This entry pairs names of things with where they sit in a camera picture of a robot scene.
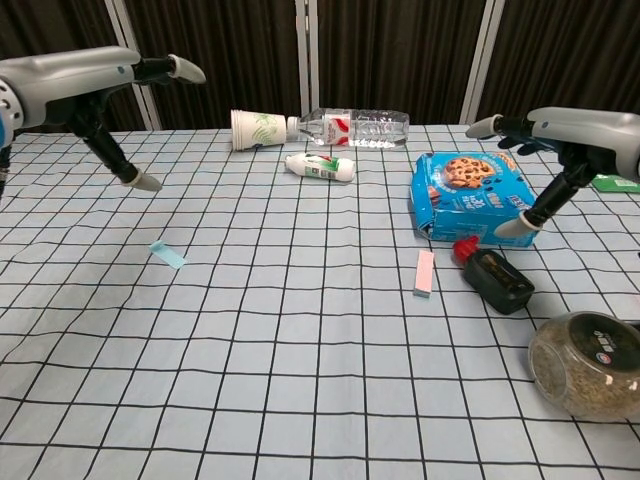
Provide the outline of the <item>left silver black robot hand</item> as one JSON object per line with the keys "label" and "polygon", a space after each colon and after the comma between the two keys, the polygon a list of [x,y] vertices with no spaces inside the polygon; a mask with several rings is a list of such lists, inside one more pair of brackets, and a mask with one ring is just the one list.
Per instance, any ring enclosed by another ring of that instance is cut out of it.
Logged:
{"label": "left silver black robot hand", "polygon": [[82,139],[122,185],[150,192],[161,190],[161,183],[127,160],[102,123],[109,97],[130,85],[166,84],[172,79],[206,82],[201,68],[182,57],[144,58],[120,46],[2,60],[0,78],[22,105],[23,124],[15,139],[30,128],[62,125]]}

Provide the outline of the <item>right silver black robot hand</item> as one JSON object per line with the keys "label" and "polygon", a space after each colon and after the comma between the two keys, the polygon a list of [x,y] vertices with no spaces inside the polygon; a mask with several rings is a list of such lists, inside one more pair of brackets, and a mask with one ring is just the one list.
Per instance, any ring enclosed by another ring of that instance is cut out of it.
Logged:
{"label": "right silver black robot hand", "polygon": [[640,115],[568,107],[541,107],[524,117],[495,114],[473,123],[466,136],[500,136],[499,147],[520,155],[553,151],[563,170],[533,205],[496,227],[500,238],[538,232],[576,193],[598,175],[640,184]]}

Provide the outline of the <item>light blue strip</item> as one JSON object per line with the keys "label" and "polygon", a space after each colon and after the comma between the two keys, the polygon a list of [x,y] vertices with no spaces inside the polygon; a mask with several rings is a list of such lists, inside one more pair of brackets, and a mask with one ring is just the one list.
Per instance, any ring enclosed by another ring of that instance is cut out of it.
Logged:
{"label": "light blue strip", "polygon": [[149,249],[151,253],[171,268],[178,270],[187,264],[186,259],[166,245],[162,240],[153,242]]}

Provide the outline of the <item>green card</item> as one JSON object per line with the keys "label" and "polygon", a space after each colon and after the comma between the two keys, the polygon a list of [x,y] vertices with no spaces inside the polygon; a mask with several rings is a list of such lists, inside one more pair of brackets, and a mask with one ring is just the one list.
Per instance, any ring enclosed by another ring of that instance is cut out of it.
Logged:
{"label": "green card", "polygon": [[640,194],[640,184],[616,175],[597,175],[592,185],[596,190],[604,193]]}

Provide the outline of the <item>blue cookie box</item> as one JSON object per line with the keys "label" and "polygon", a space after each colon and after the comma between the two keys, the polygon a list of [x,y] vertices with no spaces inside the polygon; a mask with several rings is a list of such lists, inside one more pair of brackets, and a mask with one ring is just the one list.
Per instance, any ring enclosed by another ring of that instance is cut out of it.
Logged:
{"label": "blue cookie box", "polygon": [[425,153],[416,161],[410,194],[416,229],[433,241],[476,236],[485,245],[518,248],[534,242],[533,231],[511,238],[496,233],[535,200],[505,153]]}

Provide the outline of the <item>black sauce bottle red cap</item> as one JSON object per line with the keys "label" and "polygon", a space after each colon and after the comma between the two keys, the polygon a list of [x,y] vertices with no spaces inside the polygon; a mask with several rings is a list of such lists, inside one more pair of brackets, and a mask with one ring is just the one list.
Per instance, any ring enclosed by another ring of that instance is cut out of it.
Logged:
{"label": "black sauce bottle red cap", "polygon": [[532,297],[533,283],[504,257],[478,247],[471,236],[453,244],[453,256],[464,280],[496,311],[509,315],[523,309]]}

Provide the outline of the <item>white paper cup green print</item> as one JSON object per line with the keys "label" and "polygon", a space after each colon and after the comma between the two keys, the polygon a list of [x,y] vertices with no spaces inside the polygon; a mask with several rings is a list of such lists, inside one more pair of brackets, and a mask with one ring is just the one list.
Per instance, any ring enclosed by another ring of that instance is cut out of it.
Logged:
{"label": "white paper cup green print", "polygon": [[297,119],[284,115],[231,110],[230,120],[234,151],[281,145],[297,134]]}

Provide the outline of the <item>clear spice jar black lid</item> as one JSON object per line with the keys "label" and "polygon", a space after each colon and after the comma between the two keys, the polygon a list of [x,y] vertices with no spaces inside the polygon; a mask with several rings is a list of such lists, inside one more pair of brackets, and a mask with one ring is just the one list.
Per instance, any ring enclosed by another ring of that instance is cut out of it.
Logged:
{"label": "clear spice jar black lid", "polygon": [[593,311],[566,313],[531,339],[535,385],[568,414],[617,421],[640,414],[640,331]]}

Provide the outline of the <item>clear plastic water bottle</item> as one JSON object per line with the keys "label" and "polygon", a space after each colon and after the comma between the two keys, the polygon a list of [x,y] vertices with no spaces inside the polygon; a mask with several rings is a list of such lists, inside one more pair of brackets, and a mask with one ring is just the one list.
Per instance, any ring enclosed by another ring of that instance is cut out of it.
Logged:
{"label": "clear plastic water bottle", "polygon": [[393,149],[406,144],[407,113],[394,110],[318,108],[287,118],[287,134],[319,146]]}

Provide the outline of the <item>small white drink bottle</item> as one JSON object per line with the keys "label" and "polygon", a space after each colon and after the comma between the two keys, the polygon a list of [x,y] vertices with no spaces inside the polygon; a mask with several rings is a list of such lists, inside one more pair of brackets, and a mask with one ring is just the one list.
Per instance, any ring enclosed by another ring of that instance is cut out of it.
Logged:
{"label": "small white drink bottle", "polygon": [[285,159],[288,170],[301,177],[312,177],[339,182],[351,182],[356,174],[356,164],[347,158],[299,153]]}

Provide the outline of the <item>blue checked tablecloth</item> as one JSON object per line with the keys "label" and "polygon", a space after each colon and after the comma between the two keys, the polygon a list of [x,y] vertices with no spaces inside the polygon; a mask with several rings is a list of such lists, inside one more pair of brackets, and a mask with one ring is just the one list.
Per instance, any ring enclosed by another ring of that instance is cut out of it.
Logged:
{"label": "blue checked tablecloth", "polygon": [[[535,285],[504,316],[413,226],[429,151],[460,126],[343,149],[233,152],[226,130],[119,135],[160,192],[70,135],[14,143],[0,203],[0,480],[640,480],[640,416],[546,402],[527,345],[567,311],[640,316],[640,197],[586,189],[507,259]],[[162,240],[175,270],[149,246]],[[418,254],[433,290],[413,293]]]}

